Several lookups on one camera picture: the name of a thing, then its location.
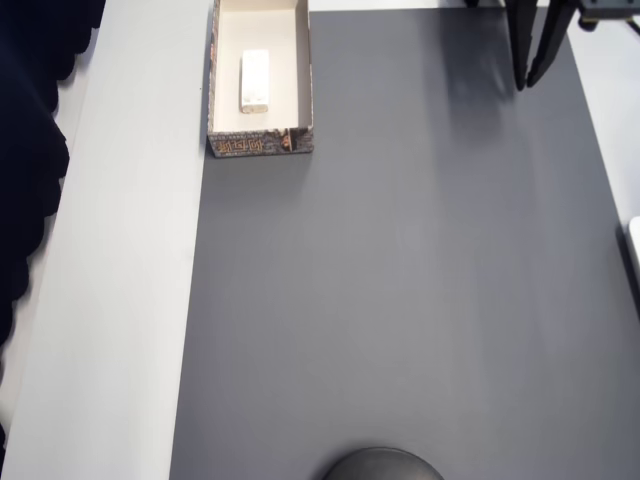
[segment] black fabric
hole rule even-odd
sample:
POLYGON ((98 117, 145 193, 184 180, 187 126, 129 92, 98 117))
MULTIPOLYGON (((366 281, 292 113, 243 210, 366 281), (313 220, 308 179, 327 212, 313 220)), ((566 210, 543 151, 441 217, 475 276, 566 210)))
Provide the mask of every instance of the black fabric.
POLYGON ((27 258, 42 242, 45 217, 58 209, 69 164, 52 116, 57 81, 89 46, 104 4, 0 0, 0 345, 12 330, 12 302, 28 290, 27 258))

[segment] gray mat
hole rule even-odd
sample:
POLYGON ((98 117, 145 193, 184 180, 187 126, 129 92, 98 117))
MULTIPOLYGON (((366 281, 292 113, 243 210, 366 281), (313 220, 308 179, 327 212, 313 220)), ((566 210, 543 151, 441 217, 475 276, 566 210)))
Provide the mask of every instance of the gray mat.
POLYGON ((568 42, 499 10, 312 15, 316 151, 207 160, 172 480, 640 478, 640 323, 568 42))

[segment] white surface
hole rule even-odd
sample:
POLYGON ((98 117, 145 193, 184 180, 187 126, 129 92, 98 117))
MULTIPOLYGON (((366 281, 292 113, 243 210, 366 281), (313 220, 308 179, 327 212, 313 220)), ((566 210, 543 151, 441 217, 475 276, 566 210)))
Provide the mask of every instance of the white surface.
POLYGON ((269 50, 242 52, 242 113, 269 110, 269 50))
MULTIPOLYGON (((393 7, 437 2, 414 3, 393 7)), ((204 155, 208 8, 208 0, 107 2, 3 480, 169 476, 204 155)), ((640 188, 631 188, 640 179, 604 145, 626 145, 628 159, 639 151, 637 124, 620 121, 638 118, 639 50, 622 40, 624 25, 603 26, 594 37, 572 27, 570 38, 624 218, 640 214, 640 188), (592 38, 594 52, 614 59, 591 58, 592 38), (625 102, 605 108, 606 98, 625 102)))
POLYGON ((574 21, 569 39, 618 215, 627 225, 640 215, 640 36, 623 22, 600 22, 587 33, 574 21))

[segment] white block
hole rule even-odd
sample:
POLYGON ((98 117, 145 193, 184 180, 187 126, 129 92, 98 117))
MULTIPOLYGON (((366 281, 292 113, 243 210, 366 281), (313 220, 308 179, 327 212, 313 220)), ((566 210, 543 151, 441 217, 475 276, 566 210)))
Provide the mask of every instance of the white block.
POLYGON ((269 110, 269 51, 242 52, 242 113, 269 110))

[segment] open box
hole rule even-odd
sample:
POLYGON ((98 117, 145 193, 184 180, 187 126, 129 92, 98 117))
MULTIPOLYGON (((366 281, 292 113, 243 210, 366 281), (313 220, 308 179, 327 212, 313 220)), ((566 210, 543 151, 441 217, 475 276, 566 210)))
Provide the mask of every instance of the open box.
POLYGON ((207 134, 216 157, 313 150, 307 0, 215 0, 207 134), (244 50, 269 51, 269 110, 240 109, 244 50))

